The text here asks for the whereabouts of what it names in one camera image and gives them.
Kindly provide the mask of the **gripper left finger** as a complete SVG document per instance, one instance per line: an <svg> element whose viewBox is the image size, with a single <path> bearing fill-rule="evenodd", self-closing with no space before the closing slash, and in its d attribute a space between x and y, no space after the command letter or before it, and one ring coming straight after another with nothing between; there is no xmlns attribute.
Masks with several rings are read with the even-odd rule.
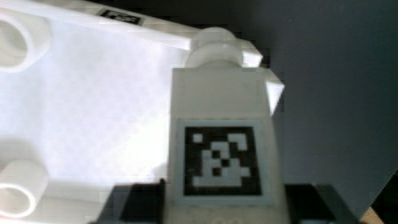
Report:
<svg viewBox="0 0 398 224"><path fill-rule="evenodd" d="M99 216L88 224L163 224L165 180L115 185Z"/></svg>

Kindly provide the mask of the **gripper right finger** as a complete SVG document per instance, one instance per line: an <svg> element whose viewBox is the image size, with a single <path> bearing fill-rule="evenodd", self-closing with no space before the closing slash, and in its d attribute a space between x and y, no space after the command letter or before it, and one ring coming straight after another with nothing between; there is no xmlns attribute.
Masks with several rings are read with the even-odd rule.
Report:
<svg viewBox="0 0 398 224"><path fill-rule="evenodd" d="M328 184L285 184L289 224L358 224Z"/></svg>

